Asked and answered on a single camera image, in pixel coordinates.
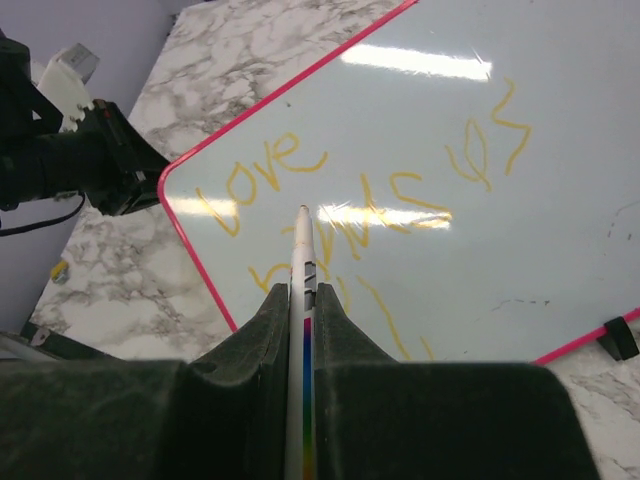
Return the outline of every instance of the whiteboard stand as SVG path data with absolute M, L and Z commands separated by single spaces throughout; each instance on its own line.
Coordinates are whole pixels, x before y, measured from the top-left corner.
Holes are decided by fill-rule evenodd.
M 640 354 L 633 333 L 623 317 L 609 320 L 604 328 L 607 333 L 598 338 L 598 343 L 615 361 L 629 360 Z

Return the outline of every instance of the black cable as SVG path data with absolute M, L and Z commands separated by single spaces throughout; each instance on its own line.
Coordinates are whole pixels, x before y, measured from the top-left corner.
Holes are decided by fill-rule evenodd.
M 38 230 L 39 228 L 50 227 L 52 225 L 57 225 L 59 223 L 66 222 L 70 218 L 76 216 L 80 212 L 80 210 L 82 210 L 82 207 L 84 207 L 84 202 L 87 200 L 87 197 L 84 193 L 81 193 L 80 196 L 82 197 L 82 201 L 80 202 L 80 205 L 78 205 L 71 213 L 67 213 L 62 217 L 53 218 L 51 220 L 44 220 L 42 222 L 30 223 L 29 225 L 23 225 L 21 227 L 5 228 L 3 230 L 0 230 L 0 237 L 8 237 L 10 235 L 27 233 L 33 230 Z

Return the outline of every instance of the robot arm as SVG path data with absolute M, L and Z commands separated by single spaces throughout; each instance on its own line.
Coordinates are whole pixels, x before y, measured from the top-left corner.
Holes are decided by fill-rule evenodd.
M 59 104 L 75 100 L 78 91 L 86 94 L 81 80 L 76 79 L 79 90 L 72 77 L 69 84 L 65 78 L 56 80 L 62 86 L 57 91 L 66 95 Z M 156 186 L 168 161 L 114 103 L 76 105 L 77 118 L 63 115 L 32 84 L 29 49 L 0 32 L 0 210 L 70 192 L 84 193 L 105 215 L 125 215 L 158 203 Z M 69 118 L 72 127 L 61 131 Z

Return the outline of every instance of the white marble surface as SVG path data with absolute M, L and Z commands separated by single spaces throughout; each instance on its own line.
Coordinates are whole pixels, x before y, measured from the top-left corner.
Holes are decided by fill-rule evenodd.
M 181 14 L 131 114 L 167 158 L 238 116 L 400 3 L 224 1 Z M 87 209 L 33 321 L 122 358 L 183 358 L 229 334 L 160 206 L 121 218 Z M 567 386 L 605 479 L 640 478 L 640 358 L 590 345 L 551 365 Z

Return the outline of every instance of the white pen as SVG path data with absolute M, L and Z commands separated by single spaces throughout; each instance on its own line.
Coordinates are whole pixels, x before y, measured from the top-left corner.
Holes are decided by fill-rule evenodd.
M 294 229 L 289 292 L 289 385 L 285 441 L 285 480 L 315 477 L 313 321 L 316 255 L 309 208 L 302 205 Z

